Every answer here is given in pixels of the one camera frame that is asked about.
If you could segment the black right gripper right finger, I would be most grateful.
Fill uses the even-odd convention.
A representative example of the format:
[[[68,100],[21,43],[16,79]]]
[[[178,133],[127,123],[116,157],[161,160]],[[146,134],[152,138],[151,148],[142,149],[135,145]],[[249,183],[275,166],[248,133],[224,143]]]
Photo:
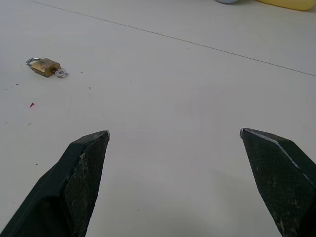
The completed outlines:
[[[242,128],[257,189],[283,237],[316,235],[316,164],[291,140]]]

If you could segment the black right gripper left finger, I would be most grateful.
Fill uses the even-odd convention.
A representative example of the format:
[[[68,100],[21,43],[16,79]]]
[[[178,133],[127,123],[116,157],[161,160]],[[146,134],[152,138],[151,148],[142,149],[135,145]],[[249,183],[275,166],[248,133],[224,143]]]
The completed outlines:
[[[84,237],[102,177],[110,133],[73,141],[36,182],[1,232],[2,237]]]

